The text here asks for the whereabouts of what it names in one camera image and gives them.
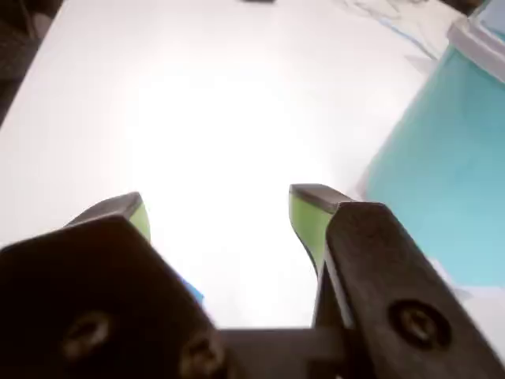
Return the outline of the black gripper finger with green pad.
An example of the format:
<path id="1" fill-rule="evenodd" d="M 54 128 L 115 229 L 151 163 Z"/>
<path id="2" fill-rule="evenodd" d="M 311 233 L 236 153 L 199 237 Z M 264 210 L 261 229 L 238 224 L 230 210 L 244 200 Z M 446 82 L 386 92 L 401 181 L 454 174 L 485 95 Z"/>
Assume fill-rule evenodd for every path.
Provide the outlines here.
<path id="1" fill-rule="evenodd" d="M 2 249 L 2 377 L 239 377 L 147 227 L 127 193 Z"/>
<path id="2" fill-rule="evenodd" d="M 289 202 L 318 269 L 313 321 L 340 316 L 352 336 L 352 376 L 503 377 L 496 353 L 386 205 L 313 183 L 293 184 Z"/>

